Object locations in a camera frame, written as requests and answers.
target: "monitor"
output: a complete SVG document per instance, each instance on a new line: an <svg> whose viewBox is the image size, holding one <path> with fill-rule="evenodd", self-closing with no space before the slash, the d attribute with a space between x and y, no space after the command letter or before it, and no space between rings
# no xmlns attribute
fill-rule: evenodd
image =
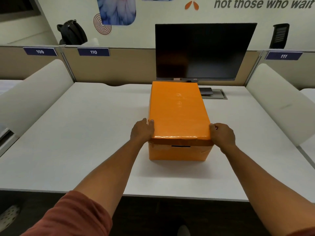
<svg viewBox="0 0 315 236"><path fill-rule="evenodd" d="M156 24L157 80L235 80L256 25Z"/></svg>

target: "black chair backrest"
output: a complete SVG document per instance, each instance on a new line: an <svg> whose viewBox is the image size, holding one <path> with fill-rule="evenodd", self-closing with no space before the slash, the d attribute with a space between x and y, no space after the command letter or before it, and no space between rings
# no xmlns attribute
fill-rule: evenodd
<svg viewBox="0 0 315 236"><path fill-rule="evenodd" d="M62 37L60 45L82 45L88 41L84 30L76 20L69 20L63 25L57 25L57 30L60 31Z"/></svg>
<svg viewBox="0 0 315 236"><path fill-rule="evenodd" d="M289 27L288 23L274 25L273 38L270 43L270 49L284 49L287 43Z"/></svg>

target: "orange butterfly logo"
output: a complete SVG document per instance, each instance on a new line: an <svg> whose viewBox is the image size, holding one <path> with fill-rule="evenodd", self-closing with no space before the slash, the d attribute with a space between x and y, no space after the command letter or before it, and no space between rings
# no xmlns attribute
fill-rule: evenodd
<svg viewBox="0 0 315 236"><path fill-rule="evenodd" d="M195 0L191 0L189 3L187 3L185 5L185 10L187 10L191 6L192 3L194 5L195 10L198 11L199 10L199 5L195 2Z"/></svg>

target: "backpack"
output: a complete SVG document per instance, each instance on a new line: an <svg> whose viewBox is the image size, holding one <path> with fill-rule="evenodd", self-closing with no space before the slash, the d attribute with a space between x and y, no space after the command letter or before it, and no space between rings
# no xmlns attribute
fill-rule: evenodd
<svg viewBox="0 0 315 236"><path fill-rule="evenodd" d="M69 20L63 25L57 25L57 30L60 31L62 37L60 45L82 45L88 41L84 30L76 20Z"/></svg>

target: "maroon shirt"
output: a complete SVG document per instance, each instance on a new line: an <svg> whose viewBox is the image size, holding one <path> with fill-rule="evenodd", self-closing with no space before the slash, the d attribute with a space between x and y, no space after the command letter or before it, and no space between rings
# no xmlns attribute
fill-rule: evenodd
<svg viewBox="0 0 315 236"><path fill-rule="evenodd" d="M112 219L100 204L72 190L21 236L108 236L111 228ZM288 236L315 236L315 228Z"/></svg>

